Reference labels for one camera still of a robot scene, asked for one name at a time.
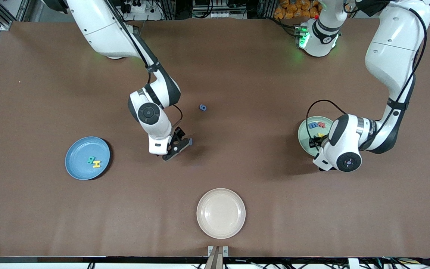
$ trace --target brown table surface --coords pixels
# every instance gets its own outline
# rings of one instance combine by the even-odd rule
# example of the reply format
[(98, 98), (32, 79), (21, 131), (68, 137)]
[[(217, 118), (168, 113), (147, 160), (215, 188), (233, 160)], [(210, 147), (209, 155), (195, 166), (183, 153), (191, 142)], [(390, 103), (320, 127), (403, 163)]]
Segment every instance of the brown table surface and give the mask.
[[(194, 141), (165, 163), (127, 109), (147, 80), (142, 61), (97, 54), (75, 24), (13, 24), (0, 35), (0, 256), (197, 256), (228, 245), (232, 256), (430, 257), (430, 28), (393, 150), (363, 153), (353, 173), (319, 172), (296, 137), (317, 99), (381, 116), (388, 92), (364, 64), (377, 26), (348, 20), (336, 48), (311, 58), (270, 21), (147, 22), (142, 37), (179, 84)], [(320, 104), (312, 115), (340, 114)], [(85, 136), (113, 148), (108, 172), (88, 182), (64, 166)], [(247, 210), (226, 240), (196, 221), (199, 199), (220, 187)]]

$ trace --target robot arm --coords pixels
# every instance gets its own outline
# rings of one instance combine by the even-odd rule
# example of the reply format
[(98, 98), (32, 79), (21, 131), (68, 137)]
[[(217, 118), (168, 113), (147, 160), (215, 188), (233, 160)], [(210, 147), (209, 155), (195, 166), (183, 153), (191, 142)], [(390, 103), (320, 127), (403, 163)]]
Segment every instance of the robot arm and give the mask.
[(147, 72), (155, 75), (157, 80), (149, 81), (142, 89), (130, 94), (128, 108), (149, 135), (150, 153), (169, 154), (170, 157), (179, 153), (183, 148), (169, 152), (176, 134), (163, 111), (178, 102), (180, 88), (177, 83), (142, 38), (121, 21), (109, 0), (67, 0), (67, 4), (82, 34), (96, 52), (113, 59), (141, 58)]
[[(329, 10), (323, 9), (320, 20), (324, 12)], [(378, 121), (350, 114), (336, 119), (313, 160), (322, 170), (334, 168), (352, 172), (362, 163), (360, 150), (380, 154), (393, 148), (396, 143), (416, 81), (413, 62), (424, 38), (424, 27), (430, 21), (429, 0), (391, 1), (380, 13), (379, 20), (379, 28), (366, 53), (365, 64), (368, 71), (389, 89), (384, 115)], [(329, 52), (332, 45), (321, 44), (316, 36), (314, 34), (308, 40), (306, 47), (311, 50), (306, 51)]]

